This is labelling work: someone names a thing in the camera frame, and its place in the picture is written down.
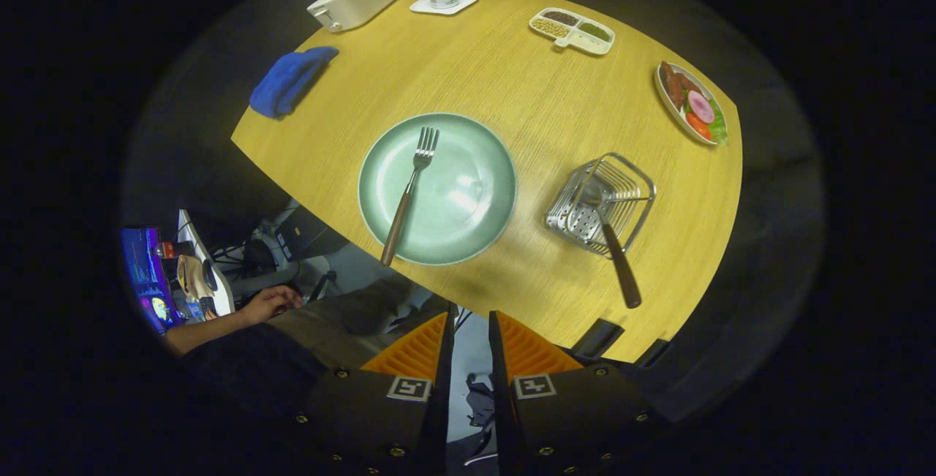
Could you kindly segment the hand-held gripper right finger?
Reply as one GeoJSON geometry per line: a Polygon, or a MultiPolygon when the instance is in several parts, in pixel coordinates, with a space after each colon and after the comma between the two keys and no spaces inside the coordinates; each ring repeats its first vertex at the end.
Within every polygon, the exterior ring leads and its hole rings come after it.
{"type": "Polygon", "coordinates": [[[669,432],[634,367],[575,356],[502,311],[488,323],[502,475],[622,475],[669,432]]]}

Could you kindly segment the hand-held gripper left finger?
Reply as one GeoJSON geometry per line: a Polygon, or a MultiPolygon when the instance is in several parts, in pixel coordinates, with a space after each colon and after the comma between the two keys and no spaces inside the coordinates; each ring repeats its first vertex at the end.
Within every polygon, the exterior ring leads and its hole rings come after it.
{"type": "Polygon", "coordinates": [[[445,472],[455,309],[358,369],[338,367],[292,418],[292,450],[311,475],[445,472]]]}

